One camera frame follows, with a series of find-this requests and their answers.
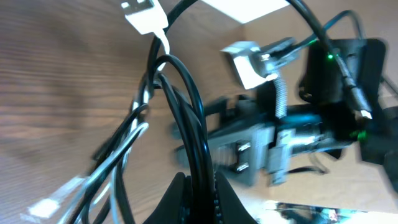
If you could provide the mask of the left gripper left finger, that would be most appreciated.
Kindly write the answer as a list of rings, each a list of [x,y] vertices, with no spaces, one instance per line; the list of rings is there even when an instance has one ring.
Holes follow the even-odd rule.
[[[191,176],[178,172],[158,206],[152,212],[151,223],[189,223],[192,213],[192,199]]]

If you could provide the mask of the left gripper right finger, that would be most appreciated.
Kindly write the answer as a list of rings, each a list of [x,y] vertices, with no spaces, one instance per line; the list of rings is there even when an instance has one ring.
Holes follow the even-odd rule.
[[[257,224],[236,195],[227,178],[214,173],[214,211],[216,224]]]

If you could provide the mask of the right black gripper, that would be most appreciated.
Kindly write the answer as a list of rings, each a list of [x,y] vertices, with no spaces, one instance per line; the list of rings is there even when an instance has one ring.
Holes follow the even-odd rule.
[[[208,146],[214,170],[238,182],[252,186],[258,170],[271,177],[271,185],[280,185],[293,171],[290,158],[312,151],[323,137],[316,117],[293,114],[292,126],[279,125],[260,111],[255,100],[240,95],[234,108],[226,98],[204,107],[205,116],[218,114],[218,128],[208,133]]]

